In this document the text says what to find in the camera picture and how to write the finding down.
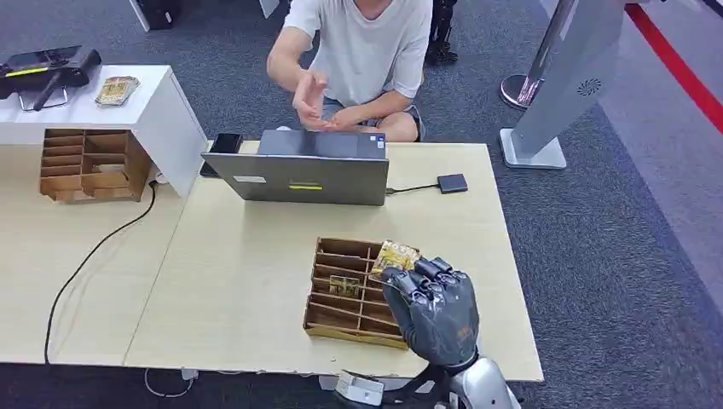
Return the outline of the person's left hand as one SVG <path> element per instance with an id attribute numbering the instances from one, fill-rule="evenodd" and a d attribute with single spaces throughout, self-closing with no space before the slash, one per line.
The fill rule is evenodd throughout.
<path id="1" fill-rule="evenodd" d="M 356 107 L 341 107 L 334 111 L 328 107 L 321 117 L 320 130 L 322 131 L 350 131 L 359 122 Z"/>

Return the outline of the person's right hand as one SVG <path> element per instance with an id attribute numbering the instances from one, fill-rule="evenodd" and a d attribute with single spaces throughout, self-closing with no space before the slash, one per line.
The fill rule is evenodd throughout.
<path id="1" fill-rule="evenodd" d="M 326 85 L 327 81 L 320 73 L 312 70 L 301 71 L 292 106 L 306 130 L 322 131 L 331 126 L 322 117 Z"/>

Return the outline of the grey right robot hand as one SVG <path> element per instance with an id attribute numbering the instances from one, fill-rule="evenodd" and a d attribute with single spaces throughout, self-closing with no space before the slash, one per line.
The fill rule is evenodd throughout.
<path id="1" fill-rule="evenodd" d="M 389 266 L 380 278 L 402 338 L 420 358 L 447 368 L 478 358 L 479 313 L 467 273 L 437 256 L 411 270 Z"/>

